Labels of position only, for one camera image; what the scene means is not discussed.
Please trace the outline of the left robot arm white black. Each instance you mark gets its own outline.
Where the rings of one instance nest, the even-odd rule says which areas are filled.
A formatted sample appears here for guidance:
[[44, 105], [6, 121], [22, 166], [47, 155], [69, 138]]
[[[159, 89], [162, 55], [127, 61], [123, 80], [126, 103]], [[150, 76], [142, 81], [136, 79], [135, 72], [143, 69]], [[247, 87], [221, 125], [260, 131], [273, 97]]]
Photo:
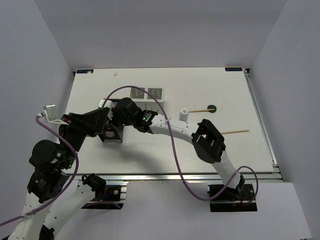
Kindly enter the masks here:
[[79, 166], [78, 152], [86, 137], [102, 133], [112, 118], [108, 107], [84, 114], [69, 113], [56, 118], [54, 106], [44, 107], [35, 120], [50, 131], [59, 142], [41, 140], [32, 149], [29, 163], [34, 172], [27, 185], [22, 214], [1, 223], [2, 226], [18, 221], [8, 240], [53, 240], [61, 227], [92, 199], [102, 199], [106, 193], [106, 181], [92, 173], [82, 176], [82, 185], [56, 214], [50, 213], [53, 202], [70, 186], [74, 175], [64, 171]]

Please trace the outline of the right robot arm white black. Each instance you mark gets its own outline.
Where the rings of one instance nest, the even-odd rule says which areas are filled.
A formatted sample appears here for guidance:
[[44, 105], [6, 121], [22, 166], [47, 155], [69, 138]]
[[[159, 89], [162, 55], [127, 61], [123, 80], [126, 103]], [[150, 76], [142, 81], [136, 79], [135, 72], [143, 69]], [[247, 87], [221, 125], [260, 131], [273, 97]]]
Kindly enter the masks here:
[[192, 144], [197, 157], [211, 164], [220, 176], [228, 199], [235, 201], [243, 195], [245, 179], [230, 161], [224, 137], [208, 119], [200, 123], [166, 119], [156, 111], [141, 110], [128, 97], [116, 105], [107, 100], [100, 106], [110, 109], [109, 119], [116, 126], [132, 126], [141, 133], [172, 136]]

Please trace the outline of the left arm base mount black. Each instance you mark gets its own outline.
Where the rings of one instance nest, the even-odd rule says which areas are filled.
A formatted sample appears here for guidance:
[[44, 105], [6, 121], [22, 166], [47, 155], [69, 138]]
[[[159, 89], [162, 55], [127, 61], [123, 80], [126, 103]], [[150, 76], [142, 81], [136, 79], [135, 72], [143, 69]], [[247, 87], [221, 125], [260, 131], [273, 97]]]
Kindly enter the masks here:
[[86, 203], [85, 210], [121, 210], [127, 194], [128, 182], [107, 181], [105, 190]]

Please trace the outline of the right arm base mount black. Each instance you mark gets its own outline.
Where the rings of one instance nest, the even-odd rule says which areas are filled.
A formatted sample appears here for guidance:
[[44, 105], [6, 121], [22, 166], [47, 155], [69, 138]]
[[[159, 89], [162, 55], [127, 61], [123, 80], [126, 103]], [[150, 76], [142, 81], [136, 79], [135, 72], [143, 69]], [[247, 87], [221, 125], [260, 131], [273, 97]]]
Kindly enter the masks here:
[[231, 197], [227, 190], [209, 201], [211, 213], [240, 213], [240, 212], [257, 212], [258, 207], [253, 197], [255, 190], [252, 184], [245, 184], [240, 196]]

